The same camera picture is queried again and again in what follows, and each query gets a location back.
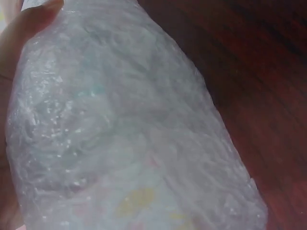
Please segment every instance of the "yellow printed pattern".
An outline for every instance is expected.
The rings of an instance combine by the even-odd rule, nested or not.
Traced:
[[[134,215],[142,209],[148,208],[154,199],[155,191],[153,188],[133,190],[120,202],[116,214],[118,217]]]

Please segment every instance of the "dark red wood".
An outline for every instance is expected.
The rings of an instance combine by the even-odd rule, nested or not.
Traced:
[[[307,2],[139,2],[203,74],[267,230],[307,229]]]

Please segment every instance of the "hand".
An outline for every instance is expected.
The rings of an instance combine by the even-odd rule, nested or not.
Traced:
[[[4,126],[12,80],[25,43],[45,29],[62,8],[63,0],[49,0],[42,6],[19,13],[0,35],[0,229],[15,230],[23,224],[10,167],[5,154]]]

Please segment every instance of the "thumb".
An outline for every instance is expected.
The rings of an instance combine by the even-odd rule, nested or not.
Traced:
[[[63,0],[48,0],[22,11],[0,35],[0,75],[13,79],[25,43],[53,22]]]

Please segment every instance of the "crinkled plastic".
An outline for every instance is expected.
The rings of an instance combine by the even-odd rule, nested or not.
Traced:
[[[265,229],[203,77],[133,0],[65,1],[24,49],[6,137],[27,230]]]

